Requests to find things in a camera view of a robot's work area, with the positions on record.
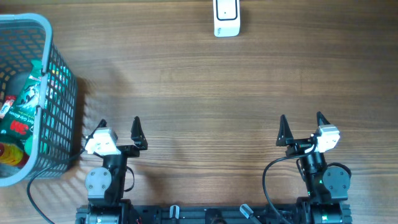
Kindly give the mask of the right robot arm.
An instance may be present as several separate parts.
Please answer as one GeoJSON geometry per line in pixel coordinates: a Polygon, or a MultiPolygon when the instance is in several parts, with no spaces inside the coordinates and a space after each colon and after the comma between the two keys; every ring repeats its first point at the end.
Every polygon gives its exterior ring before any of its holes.
{"type": "Polygon", "coordinates": [[[317,130],[308,138],[295,139],[285,115],[280,117],[276,145],[285,146],[286,156],[295,158],[307,196],[299,197],[291,211],[279,212],[289,223],[352,223],[348,199],[351,170],[338,162],[327,163],[324,153],[335,148],[339,129],[321,112],[317,113],[317,130]]]}

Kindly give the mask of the green 3M gloves packet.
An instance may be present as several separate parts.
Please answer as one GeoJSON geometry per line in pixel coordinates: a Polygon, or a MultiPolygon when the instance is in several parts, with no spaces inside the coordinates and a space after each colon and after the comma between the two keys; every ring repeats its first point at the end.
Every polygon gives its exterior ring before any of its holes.
{"type": "Polygon", "coordinates": [[[42,75],[42,61],[31,60],[32,70],[16,100],[1,121],[1,137],[25,144],[33,136],[35,109],[39,104],[42,75]]]}

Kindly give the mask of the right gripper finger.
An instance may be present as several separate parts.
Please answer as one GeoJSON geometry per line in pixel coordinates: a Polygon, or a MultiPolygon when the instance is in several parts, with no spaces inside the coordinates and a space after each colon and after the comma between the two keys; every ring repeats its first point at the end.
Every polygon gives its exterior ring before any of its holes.
{"type": "Polygon", "coordinates": [[[321,111],[317,112],[317,126],[330,125],[330,122],[324,117],[321,111]]]}
{"type": "Polygon", "coordinates": [[[276,146],[288,146],[293,144],[294,137],[290,130],[286,116],[283,114],[280,117],[279,132],[277,135],[276,146]]]}

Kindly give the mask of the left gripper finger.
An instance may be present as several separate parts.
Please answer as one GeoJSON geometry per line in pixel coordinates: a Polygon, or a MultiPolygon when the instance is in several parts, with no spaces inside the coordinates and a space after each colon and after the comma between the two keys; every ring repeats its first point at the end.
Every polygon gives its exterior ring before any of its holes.
{"type": "Polygon", "coordinates": [[[131,128],[131,139],[137,147],[147,147],[147,140],[142,130],[141,121],[138,116],[134,118],[131,128]]]}
{"type": "Polygon", "coordinates": [[[99,128],[105,128],[106,125],[107,125],[106,120],[105,120],[105,119],[102,119],[102,120],[99,122],[99,124],[97,125],[97,127],[95,127],[95,129],[93,130],[93,132],[90,134],[90,137],[93,137],[93,135],[94,135],[94,133],[95,133],[95,131],[96,131],[97,129],[99,129],[99,128]]]}

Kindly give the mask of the green lid jar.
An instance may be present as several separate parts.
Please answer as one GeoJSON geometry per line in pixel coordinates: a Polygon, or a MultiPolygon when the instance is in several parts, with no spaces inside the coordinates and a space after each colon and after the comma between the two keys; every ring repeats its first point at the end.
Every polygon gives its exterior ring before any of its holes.
{"type": "Polygon", "coordinates": [[[24,144],[24,150],[25,150],[25,153],[26,153],[28,156],[30,156],[31,153],[32,153],[33,139],[34,139],[34,137],[33,137],[33,136],[30,136],[30,137],[25,141],[25,144],[24,144]]]}

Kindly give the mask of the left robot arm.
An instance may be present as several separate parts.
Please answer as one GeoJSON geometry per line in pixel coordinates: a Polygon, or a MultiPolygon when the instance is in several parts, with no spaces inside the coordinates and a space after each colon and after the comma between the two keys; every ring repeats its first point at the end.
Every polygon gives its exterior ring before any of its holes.
{"type": "Polygon", "coordinates": [[[139,157],[148,148],[141,121],[135,117],[131,127],[130,145],[117,146],[118,136],[107,127],[102,119],[95,130],[86,137],[85,150],[102,158],[101,167],[89,171],[85,179],[88,191],[88,205],[76,211],[76,223],[142,223],[142,218],[134,209],[131,200],[124,199],[126,172],[132,172],[127,160],[139,157]]]}

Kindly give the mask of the yellow red sauce bottle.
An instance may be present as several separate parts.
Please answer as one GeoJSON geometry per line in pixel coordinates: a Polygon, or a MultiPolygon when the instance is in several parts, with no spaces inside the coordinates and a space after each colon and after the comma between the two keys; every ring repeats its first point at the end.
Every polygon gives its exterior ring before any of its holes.
{"type": "Polygon", "coordinates": [[[24,167],[29,156],[15,144],[1,143],[1,163],[13,167],[24,167]]]}

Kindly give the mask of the red stick sachet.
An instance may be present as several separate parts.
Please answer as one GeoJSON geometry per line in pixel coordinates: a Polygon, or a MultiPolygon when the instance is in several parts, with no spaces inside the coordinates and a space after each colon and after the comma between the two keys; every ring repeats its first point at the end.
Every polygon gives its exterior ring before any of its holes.
{"type": "Polygon", "coordinates": [[[16,100],[17,96],[16,95],[7,95],[5,102],[1,108],[1,112],[0,112],[0,117],[1,119],[3,119],[5,117],[5,115],[7,114],[7,112],[9,111],[9,109],[11,108],[12,104],[14,103],[14,101],[16,100]]]}

